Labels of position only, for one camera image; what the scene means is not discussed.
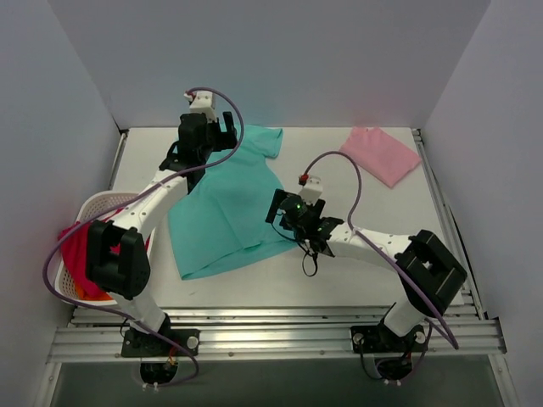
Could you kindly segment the teal t shirt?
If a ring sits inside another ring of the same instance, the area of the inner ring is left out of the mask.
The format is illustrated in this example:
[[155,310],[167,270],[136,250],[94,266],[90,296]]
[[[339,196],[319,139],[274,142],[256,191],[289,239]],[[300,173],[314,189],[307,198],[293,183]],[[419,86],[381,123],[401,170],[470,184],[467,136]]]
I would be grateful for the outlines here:
[[215,276],[295,247],[266,216],[282,183],[266,161],[278,157],[283,131],[247,125],[241,146],[228,157],[213,153],[198,185],[168,214],[176,267],[183,280]]

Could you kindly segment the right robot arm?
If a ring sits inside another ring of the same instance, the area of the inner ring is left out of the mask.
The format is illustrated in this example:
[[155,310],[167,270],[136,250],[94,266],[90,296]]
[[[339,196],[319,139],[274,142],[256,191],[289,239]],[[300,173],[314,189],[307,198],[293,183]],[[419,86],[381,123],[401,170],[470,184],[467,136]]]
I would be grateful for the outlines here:
[[404,296],[395,301],[378,324],[377,340],[389,350],[397,349],[407,336],[428,318],[441,324],[438,330],[453,348],[458,341],[446,325],[444,314],[467,280],[467,272],[449,249],[431,231],[394,235],[360,229],[347,220],[322,217],[325,201],[305,202],[300,194],[277,189],[266,222],[294,234],[294,241],[313,259],[332,258],[383,261],[400,278]]

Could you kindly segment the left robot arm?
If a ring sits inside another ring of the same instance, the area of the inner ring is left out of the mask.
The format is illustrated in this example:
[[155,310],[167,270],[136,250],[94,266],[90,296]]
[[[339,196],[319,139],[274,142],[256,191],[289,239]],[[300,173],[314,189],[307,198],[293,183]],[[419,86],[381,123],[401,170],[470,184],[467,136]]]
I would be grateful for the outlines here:
[[214,152],[233,152],[238,134],[229,112],[220,119],[183,114],[178,138],[154,178],[108,220],[93,221],[87,231],[86,276],[110,295],[131,322],[135,337],[151,355],[162,355],[173,341],[168,315],[148,288],[151,266],[146,242],[170,209],[201,181]]

